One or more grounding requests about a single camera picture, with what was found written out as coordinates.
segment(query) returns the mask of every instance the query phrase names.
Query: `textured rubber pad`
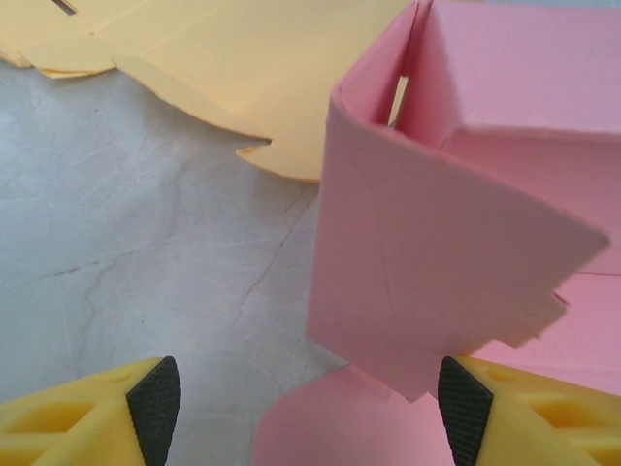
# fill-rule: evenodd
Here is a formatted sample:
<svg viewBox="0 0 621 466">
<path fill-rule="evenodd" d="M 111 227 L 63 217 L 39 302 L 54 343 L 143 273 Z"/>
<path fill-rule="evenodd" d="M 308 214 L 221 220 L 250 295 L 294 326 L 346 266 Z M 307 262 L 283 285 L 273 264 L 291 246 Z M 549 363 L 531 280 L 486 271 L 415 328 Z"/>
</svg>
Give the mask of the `textured rubber pad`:
<svg viewBox="0 0 621 466">
<path fill-rule="evenodd" d="M 456 466 L 474 466 L 494 395 L 459 362 L 446 357 L 440 369 L 438 403 Z"/>
<path fill-rule="evenodd" d="M 181 403 L 177 363 L 163 358 L 127 393 L 127 405 L 146 466 L 163 466 Z"/>
</svg>

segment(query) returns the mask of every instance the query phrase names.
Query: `black rubber tip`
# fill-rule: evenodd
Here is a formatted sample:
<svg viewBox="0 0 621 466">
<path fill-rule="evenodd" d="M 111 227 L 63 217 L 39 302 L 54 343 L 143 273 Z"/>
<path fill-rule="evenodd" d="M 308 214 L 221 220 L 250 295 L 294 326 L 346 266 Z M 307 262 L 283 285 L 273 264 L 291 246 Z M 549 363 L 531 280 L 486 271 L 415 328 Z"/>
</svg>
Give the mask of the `black rubber tip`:
<svg viewBox="0 0 621 466">
<path fill-rule="evenodd" d="M 438 403 L 456 466 L 474 466 L 494 395 L 452 357 L 440 369 Z"/>
<path fill-rule="evenodd" d="M 145 466 L 166 463 L 180 404 L 179 371 L 172 356 L 163 358 L 127 393 L 127 405 Z"/>
</svg>

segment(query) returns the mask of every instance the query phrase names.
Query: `pink paper box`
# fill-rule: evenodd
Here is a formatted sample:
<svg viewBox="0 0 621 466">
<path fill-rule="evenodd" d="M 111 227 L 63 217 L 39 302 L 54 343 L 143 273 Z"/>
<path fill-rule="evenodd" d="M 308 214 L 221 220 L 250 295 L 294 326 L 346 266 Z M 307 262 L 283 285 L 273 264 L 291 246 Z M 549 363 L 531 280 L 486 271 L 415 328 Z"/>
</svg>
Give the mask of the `pink paper box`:
<svg viewBox="0 0 621 466">
<path fill-rule="evenodd" d="M 600 225 L 621 274 L 621 12 L 440 2 L 398 128 Z"/>
<path fill-rule="evenodd" d="M 567 116 L 562 104 L 556 104 L 558 108 L 552 112 L 550 102 L 565 95 L 563 89 L 580 89 L 575 93 L 580 98 L 573 99 L 572 106 L 582 109 L 586 104 L 578 104 L 588 100 L 584 97 L 588 89 L 596 95 L 601 89 L 586 83 L 539 83 L 539 79 L 548 80 L 552 75 L 551 71 L 538 74 L 548 63 L 543 57 L 551 59 L 555 54 L 533 50 L 534 61 L 528 61 L 531 55 L 526 52 L 527 46 L 514 41 L 522 36 L 508 32 L 515 29 L 530 34 L 542 28 L 543 32 L 534 33 L 541 40 L 540 49 L 566 54 L 569 44 L 572 56 L 582 57 L 580 63 L 586 70 L 607 64 L 610 73 L 618 72 L 619 67 L 614 68 L 610 60 L 598 58 L 604 52 L 588 52 L 598 47 L 594 45 L 599 43 L 596 39 L 568 41 L 567 37 L 581 28 L 577 12 L 584 12 L 589 27 L 600 21 L 606 29 L 614 17 L 621 31 L 621 11 L 440 2 L 432 6 L 427 17 L 425 5 L 413 4 L 333 93 L 308 333 L 410 400 L 426 391 L 434 392 L 441 358 L 447 354 L 472 353 L 493 340 L 517 347 L 537 337 L 565 309 L 553 296 L 554 290 L 607 244 L 604 234 L 573 215 L 597 211 L 610 215 L 598 217 L 605 226 L 613 223 L 615 201 L 621 203 L 621 199 L 609 172 L 619 167 L 613 147 L 621 150 L 621 145 L 615 146 L 616 136 L 611 131 L 615 112 L 616 121 L 621 121 L 621 105 L 604 106 L 603 116 L 595 110 L 583 116 Z M 452 28 L 434 26 L 439 17 L 459 18 L 457 22 L 461 23 L 455 32 L 460 34 L 458 39 L 450 39 Z M 502 27 L 497 26 L 496 17 L 503 21 Z M 476 38 L 472 46 L 468 44 L 468 31 Z M 610 40 L 610 32 L 602 34 L 603 43 Z M 487 50 L 483 48 L 486 41 L 492 44 L 488 47 L 505 53 L 478 53 Z M 469 66 L 453 66 L 452 52 L 445 49 L 447 44 L 460 48 L 469 59 L 460 55 L 455 60 L 466 60 Z M 611 53 L 609 44 L 602 47 Z M 519 79 L 513 57 L 522 59 L 525 69 L 531 70 L 529 80 Z M 612 55 L 615 60 L 618 65 L 620 53 Z M 561 58 L 556 61 L 571 63 Z M 418 70 L 420 62 L 426 63 L 426 81 L 417 78 L 417 73 L 423 76 L 423 70 Z M 498 84 L 504 92 L 510 94 L 514 86 L 529 82 L 539 83 L 535 88 L 543 89 L 537 90 L 538 98 L 530 113 L 526 104 L 530 94 L 523 89 L 519 90 L 521 98 L 505 96 L 500 90 L 490 94 L 493 98 L 486 97 L 487 89 L 496 88 L 487 77 L 494 76 L 492 72 L 500 74 L 503 67 L 513 70 L 506 80 L 514 77 L 513 84 Z M 571 70 L 570 65 L 566 66 L 565 75 L 579 76 Z M 461 94 L 449 90 L 461 82 L 458 72 L 478 90 L 468 88 L 468 98 L 458 100 L 455 106 L 452 102 Z M 400 75 L 414 77 L 398 117 L 398 127 L 408 136 L 386 127 Z M 598 74 L 591 83 L 601 81 L 609 90 L 611 79 Z M 417 92 L 418 84 L 426 85 L 426 94 Z M 472 99 L 471 92 L 482 97 Z M 506 106 L 503 98 L 509 102 Z M 610 102 L 618 98 L 610 96 Z M 474 110 L 464 111 L 465 103 L 471 100 Z M 425 114 L 416 110 L 419 103 L 424 104 Z M 453 134 L 452 128 L 462 127 L 460 121 L 487 121 L 486 129 L 475 126 L 471 130 L 467 126 L 468 130 L 456 132 L 463 135 L 452 143 L 448 136 Z M 594 129 L 596 121 L 599 129 Z M 446 138 L 436 136 L 433 140 L 432 136 L 440 134 L 445 124 L 449 128 Z M 542 136 L 542 127 L 548 128 L 547 137 Z M 573 128 L 573 132 L 566 133 L 567 128 Z M 418 131 L 427 138 L 422 143 L 413 139 Z M 568 144 L 568 137 L 575 139 L 574 144 Z M 536 196 L 533 189 L 511 187 L 499 174 L 472 164 L 469 152 L 468 157 L 449 154 L 444 139 L 458 149 L 476 143 L 484 148 L 481 153 L 497 157 L 498 167 L 514 154 L 524 157 L 517 158 L 515 163 L 519 164 L 535 160 L 535 155 L 540 154 L 548 157 L 545 166 L 551 167 L 552 161 L 563 166 L 558 165 L 558 157 L 565 161 L 567 153 L 571 173 L 586 180 L 587 174 L 597 172 L 599 178 L 591 180 L 591 187 L 577 191 L 585 193 L 587 199 L 573 194 L 573 203 L 565 198 L 561 199 L 565 202 L 555 202 Z M 598 169 L 592 170 L 585 158 Z M 561 189 L 566 180 L 561 175 L 570 171 L 546 172 L 548 178 L 542 178 L 539 170 L 539 165 L 534 169 L 525 166 L 518 174 L 528 180 L 531 174 L 533 179 L 537 175 L 549 185 L 559 186 L 555 192 L 567 191 Z M 545 188 L 545 182 L 537 185 Z M 616 190 L 616 198 L 609 193 L 600 199 L 604 207 L 585 208 L 595 206 L 596 194 L 602 195 L 597 190 L 601 185 Z"/>
</svg>

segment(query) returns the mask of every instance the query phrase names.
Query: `yellow plastic object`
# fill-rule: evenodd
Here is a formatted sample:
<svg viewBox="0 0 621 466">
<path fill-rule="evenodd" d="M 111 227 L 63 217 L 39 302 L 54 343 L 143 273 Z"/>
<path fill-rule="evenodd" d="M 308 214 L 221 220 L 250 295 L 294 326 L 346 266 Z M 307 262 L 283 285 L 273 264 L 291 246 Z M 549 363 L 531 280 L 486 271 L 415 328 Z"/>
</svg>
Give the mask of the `yellow plastic object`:
<svg viewBox="0 0 621 466">
<path fill-rule="evenodd" d="M 458 357 L 439 403 L 457 466 L 621 465 L 621 397 Z"/>
<path fill-rule="evenodd" d="M 0 405 L 0 465 L 163 464 L 170 445 L 164 431 L 172 436 L 171 414 L 176 419 L 179 410 L 178 386 L 175 360 L 152 358 Z M 160 404 L 162 394 L 171 400 L 171 388 L 179 396 Z M 155 432 L 159 451 L 142 435 L 145 426 L 149 435 Z"/>
</svg>

